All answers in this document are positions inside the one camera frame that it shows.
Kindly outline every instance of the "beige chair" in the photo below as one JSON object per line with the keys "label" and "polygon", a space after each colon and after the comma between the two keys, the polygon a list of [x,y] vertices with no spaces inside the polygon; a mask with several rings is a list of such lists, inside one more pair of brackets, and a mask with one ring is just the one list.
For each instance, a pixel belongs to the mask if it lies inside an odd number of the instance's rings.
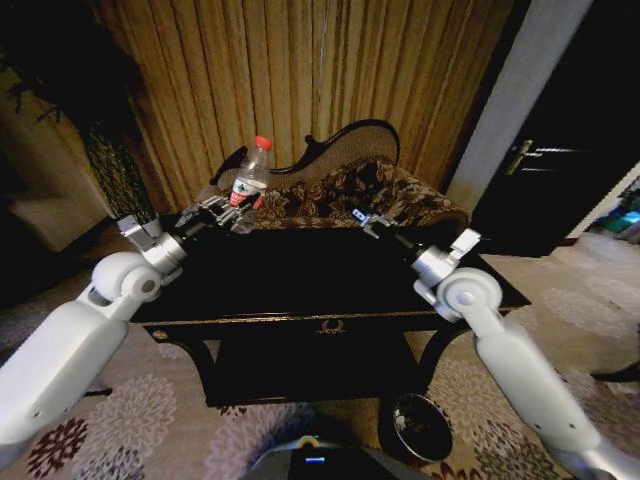
{"label": "beige chair", "polygon": [[[257,228],[354,227],[354,205],[404,227],[437,225],[449,232],[447,239],[468,226],[466,211],[397,166],[399,138],[387,122],[361,120],[324,142],[310,135],[305,140],[307,150],[295,165],[271,170]],[[224,162],[202,196],[230,190],[246,151]]]}

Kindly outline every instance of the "red bottle cap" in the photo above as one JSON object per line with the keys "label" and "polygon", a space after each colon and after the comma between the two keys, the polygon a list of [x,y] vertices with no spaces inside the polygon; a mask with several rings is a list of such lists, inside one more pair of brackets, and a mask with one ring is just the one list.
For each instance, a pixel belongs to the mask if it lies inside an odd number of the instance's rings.
{"label": "red bottle cap", "polygon": [[271,140],[269,140],[266,137],[261,137],[260,135],[258,135],[256,137],[256,147],[260,147],[263,150],[266,150],[267,152],[269,150],[271,150]]}

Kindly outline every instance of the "table lower shelf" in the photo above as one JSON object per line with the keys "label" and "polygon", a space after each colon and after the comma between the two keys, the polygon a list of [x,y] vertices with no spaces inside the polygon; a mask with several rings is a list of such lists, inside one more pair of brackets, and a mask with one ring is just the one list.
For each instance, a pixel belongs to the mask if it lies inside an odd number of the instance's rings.
{"label": "table lower shelf", "polygon": [[209,406],[380,397],[425,388],[401,332],[223,339],[203,384]]}

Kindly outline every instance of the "black door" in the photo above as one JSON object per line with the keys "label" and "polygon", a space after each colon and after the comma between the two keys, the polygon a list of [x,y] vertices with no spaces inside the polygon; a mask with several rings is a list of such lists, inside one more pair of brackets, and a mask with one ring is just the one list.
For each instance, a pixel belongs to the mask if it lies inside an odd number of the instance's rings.
{"label": "black door", "polygon": [[474,211],[485,251],[548,255],[640,161],[639,13],[591,7]]}

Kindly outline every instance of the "plastic water bottle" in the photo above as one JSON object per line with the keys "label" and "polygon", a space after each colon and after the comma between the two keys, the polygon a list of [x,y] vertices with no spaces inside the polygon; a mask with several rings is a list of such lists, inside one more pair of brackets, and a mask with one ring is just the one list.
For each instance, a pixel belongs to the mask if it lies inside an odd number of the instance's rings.
{"label": "plastic water bottle", "polygon": [[262,204],[269,180],[270,150],[271,140],[257,136],[255,147],[243,160],[236,180],[233,182],[229,203],[234,207],[239,205],[245,198],[260,193],[260,197],[253,203],[253,209],[245,213],[242,221],[233,228],[236,233],[249,233],[253,230],[253,223],[256,217],[255,210]]}

